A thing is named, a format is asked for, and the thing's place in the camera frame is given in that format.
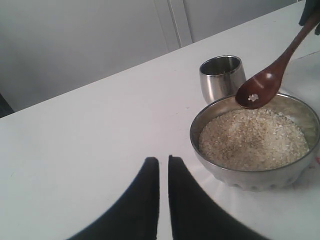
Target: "rice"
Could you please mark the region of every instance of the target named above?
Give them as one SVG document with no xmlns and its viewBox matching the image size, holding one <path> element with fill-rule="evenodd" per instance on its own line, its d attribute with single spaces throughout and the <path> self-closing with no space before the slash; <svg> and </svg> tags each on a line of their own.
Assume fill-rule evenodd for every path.
<svg viewBox="0 0 320 240">
<path fill-rule="evenodd" d="M 214 118 L 200 134 L 199 150 L 224 168 L 263 171 L 290 164 L 309 148 L 293 121 L 259 108 L 229 111 Z"/>
</svg>

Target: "stainless steel bowl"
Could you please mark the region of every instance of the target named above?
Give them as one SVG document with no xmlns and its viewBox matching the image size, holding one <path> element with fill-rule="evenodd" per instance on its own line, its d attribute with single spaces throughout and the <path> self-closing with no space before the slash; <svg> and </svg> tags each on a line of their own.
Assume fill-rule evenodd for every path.
<svg viewBox="0 0 320 240">
<path fill-rule="evenodd" d="M 309 152 L 291 164 L 263 171 L 232 170 L 210 161 L 199 151 L 201 131 L 212 119 L 240 109 L 234 96 L 224 97 L 205 107 L 195 117 L 190 128 L 190 140 L 197 158 L 216 179 L 229 186 L 254 192 L 282 188 L 296 181 L 315 159 L 320 147 L 320 121 L 315 111 L 303 101 L 282 93 L 278 93 L 266 107 L 283 113 L 301 128 L 309 145 Z"/>
</svg>

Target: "wooden spoon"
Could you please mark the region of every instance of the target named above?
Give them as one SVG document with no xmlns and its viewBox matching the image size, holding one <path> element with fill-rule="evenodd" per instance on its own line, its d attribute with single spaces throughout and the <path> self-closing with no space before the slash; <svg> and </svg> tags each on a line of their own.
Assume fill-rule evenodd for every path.
<svg viewBox="0 0 320 240">
<path fill-rule="evenodd" d="M 257 109 L 263 107 L 274 98 L 280 89 L 282 78 L 291 56 L 319 22 L 320 10 L 317 10 L 309 17 L 298 35 L 279 58 L 247 80 L 238 89 L 235 100 L 242 108 Z"/>
</svg>

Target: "white table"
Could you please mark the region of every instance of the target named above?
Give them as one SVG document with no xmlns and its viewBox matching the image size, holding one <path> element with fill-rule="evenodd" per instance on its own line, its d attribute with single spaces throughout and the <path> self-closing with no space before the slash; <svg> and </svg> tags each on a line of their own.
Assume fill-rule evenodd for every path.
<svg viewBox="0 0 320 240">
<path fill-rule="evenodd" d="M 249 78 L 300 30 L 303 6 L 295 3 L 0 119 L 0 239 L 71 237 L 120 197 L 148 156 L 160 162 L 158 239 L 172 239 L 170 154 L 183 158 L 222 208 L 259 233 L 318 239 L 319 184 L 262 193 L 228 187 L 205 170 L 189 141 L 190 124 L 206 105 L 201 63 L 236 55 Z M 319 50 L 320 37 L 311 34 L 292 59 Z"/>
</svg>

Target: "stainless steel cup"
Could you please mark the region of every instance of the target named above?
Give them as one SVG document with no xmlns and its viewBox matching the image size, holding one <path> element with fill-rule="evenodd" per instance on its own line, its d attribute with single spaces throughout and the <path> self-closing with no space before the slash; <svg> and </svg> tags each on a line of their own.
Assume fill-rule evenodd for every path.
<svg viewBox="0 0 320 240">
<path fill-rule="evenodd" d="M 235 95 L 246 80 L 241 59 L 237 56 L 217 56 L 200 66 L 202 95 L 208 104 Z"/>
</svg>

